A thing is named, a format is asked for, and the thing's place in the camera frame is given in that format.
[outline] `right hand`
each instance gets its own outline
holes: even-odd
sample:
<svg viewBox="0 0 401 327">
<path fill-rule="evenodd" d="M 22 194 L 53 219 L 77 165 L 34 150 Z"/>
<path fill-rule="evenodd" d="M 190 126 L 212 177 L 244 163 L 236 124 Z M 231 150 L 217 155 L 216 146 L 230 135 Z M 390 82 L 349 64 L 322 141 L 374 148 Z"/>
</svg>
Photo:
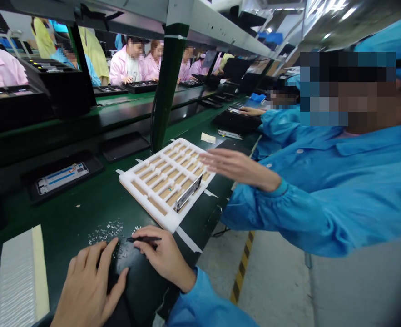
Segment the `right hand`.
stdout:
<svg viewBox="0 0 401 327">
<path fill-rule="evenodd" d="M 251 108 L 251 107 L 241 107 L 240 109 L 238 109 L 239 111 L 241 111 L 242 114 L 246 114 L 247 116 L 261 116 L 262 114 L 265 113 L 265 111 L 263 110 L 259 110 L 259 109 L 255 109 L 255 108 Z"/>
<path fill-rule="evenodd" d="M 133 238 L 137 237 L 159 237 L 160 241 L 155 241 L 156 250 L 141 241 L 135 241 L 134 246 L 140 249 L 141 254 L 145 254 L 153 268 L 165 279 L 171 281 L 182 292 L 188 293 L 196 284 L 197 276 L 185 262 L 176 244 L 173 235 L 156 226 L 146 226 L 138 229 Z"/>
<path fill-rule="evenodd" d="M 122 78 L 123 84 L 131 84 L 134 78 L 132 76 L 125 76 Z"/>
</svg>

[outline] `metal phone part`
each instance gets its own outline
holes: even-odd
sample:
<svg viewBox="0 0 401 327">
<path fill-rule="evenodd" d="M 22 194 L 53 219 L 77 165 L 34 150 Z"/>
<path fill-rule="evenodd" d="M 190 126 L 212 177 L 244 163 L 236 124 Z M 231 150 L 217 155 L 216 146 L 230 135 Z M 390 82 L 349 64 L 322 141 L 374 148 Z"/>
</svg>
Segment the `metal phone part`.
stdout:
<svg viewBox="0 0 401 327">
<path fill-rule="evenodd" d="M 174 204 L 174 210 L 176 212 L 179 212 L 182 207 L 187 203 L 188 199 L 194 194 L 194 192 L 197 191 L 197 189 L 200 187 L 200 182 L 202 181 L 203 174 L 199 176 L 198 179 L 196 179 L 190 187 L 176 200 Z"/>
</svg>

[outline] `yellow jacket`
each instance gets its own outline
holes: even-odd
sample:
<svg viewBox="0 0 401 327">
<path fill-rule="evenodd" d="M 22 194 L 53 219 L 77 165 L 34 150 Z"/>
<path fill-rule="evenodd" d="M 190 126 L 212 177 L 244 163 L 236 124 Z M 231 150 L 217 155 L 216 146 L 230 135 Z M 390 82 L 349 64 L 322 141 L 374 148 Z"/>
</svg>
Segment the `yellow jacket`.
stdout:
<svg viewBox="0 0 401 327">
<path fill-rule="evenodd" d="M 34 28 L 35 33 L 32 31 L 34 35 L 35 42 L 37 43 L 38 52 L 40 53 L 40 57 L 43 59 L 50 59 L 50 56 L 53 55 L 56 51 L 54 42 L 50 38 L 49 32 L 46 29 L 46 26 L 43 24 L 40 18 L 34 18 Z"/>
</svg>

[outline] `cuff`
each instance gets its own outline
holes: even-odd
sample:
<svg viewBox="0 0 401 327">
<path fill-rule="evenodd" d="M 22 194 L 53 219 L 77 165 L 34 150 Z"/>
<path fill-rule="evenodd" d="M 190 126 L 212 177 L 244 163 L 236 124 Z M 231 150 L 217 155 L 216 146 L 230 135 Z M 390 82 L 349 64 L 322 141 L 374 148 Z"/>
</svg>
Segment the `cuff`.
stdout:
<svg viewBox="0 0 401 327">
<path fill-rule="evenodd" d="M 281 177 L 281 184 L 279 187 L 274 190 L 273 192 L 264 192 L 261 191 L 260 189 L 258 190 L 260 195 L 269 197 L 269 198 L 278 198 L 283 196 L 288 190 L 288 183 Z"/>
</svg>

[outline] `phone in fixture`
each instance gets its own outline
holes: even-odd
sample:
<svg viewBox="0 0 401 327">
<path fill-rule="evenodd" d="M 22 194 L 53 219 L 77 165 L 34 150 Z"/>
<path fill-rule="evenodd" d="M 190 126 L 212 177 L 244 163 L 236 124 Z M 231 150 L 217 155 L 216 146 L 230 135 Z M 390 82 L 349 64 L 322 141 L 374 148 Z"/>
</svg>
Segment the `phone in fixture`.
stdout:
<svg viewBox="0 0 401 327">
<path fill-rule="evenodd" d="M 81 176 L 88 174 L 88 169 L 83 162 L 74 163 L 62 170 L 44 176 L 37 180 L 38 194 L 46 194 L 62 185 L 67 184 Z"/>
<path fill-rule="evenodd" d="M 227 131 L 224 131 L 222 129 L 218 130 L 218 134 L 221 135 L 221 136 L 229 137 L 231 139 L 239 139 L 239 140 L 243 139 L 240 134 L 227 132 Z"/>
</svg>

